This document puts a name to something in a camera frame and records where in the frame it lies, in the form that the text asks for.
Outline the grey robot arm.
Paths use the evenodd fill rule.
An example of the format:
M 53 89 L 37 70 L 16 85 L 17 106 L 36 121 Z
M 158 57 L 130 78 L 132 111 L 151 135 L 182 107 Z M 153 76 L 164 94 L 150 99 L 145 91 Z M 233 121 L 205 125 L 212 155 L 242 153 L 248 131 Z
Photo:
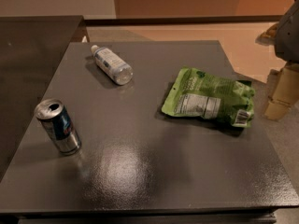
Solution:
M 276 56 L 286 62 L 275 75 L 264 115 L 271 120 L 282 119 L 299 101 L 299 0 L 296 0 L 278 23 Z

